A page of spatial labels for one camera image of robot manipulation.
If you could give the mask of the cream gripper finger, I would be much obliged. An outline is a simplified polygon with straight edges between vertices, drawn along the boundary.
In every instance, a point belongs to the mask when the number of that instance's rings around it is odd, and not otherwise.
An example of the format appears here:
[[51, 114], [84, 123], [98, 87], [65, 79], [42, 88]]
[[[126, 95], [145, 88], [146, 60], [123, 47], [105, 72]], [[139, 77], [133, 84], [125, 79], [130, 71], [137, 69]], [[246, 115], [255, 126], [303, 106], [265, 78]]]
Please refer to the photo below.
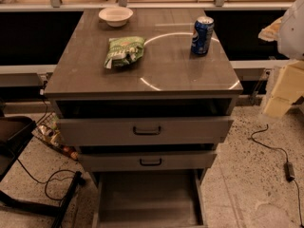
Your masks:
[[280, 119], [300, 97], [304, 96], [304, 62], [292, 61], [278, 71], [274, 84], [267, 92], [262, 114]]

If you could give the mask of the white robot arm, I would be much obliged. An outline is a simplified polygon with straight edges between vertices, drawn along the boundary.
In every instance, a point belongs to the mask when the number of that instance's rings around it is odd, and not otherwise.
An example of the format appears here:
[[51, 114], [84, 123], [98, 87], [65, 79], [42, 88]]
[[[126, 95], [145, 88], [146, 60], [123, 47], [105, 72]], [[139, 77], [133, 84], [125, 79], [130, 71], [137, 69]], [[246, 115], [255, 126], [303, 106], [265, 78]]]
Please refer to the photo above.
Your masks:
[[304, 0], [295, 0], [282, 17], [261, 30], [258, 38], [277, 41], [278, 52], [292, 60], [279, 70], [263, 109], [265, 116], [279, 119], [304, 95]]

